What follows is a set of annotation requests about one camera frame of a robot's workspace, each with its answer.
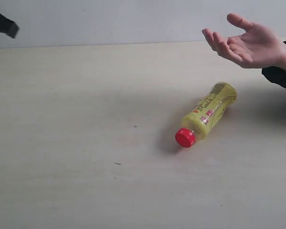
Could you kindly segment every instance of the yellow bottle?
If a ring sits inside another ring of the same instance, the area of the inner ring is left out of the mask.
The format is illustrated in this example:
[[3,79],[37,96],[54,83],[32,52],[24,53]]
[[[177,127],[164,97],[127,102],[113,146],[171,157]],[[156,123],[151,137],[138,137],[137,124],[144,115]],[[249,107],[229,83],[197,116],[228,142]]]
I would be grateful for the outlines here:
[[236,90],[230,84],[215,84],[210,93],[182,119],[182,128],[175,135],[176,141],[189,148],[194,142],[204,139],[236,97]]

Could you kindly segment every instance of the table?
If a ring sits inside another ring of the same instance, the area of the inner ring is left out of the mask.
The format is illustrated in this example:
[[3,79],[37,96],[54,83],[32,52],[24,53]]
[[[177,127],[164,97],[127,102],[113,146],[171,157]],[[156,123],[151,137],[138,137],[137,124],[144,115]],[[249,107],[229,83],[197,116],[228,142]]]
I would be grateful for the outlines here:
[[[238,99],[189,149],[213,84]],[[0,229],[286,229],[286,90],[205,42],[0,49]]]

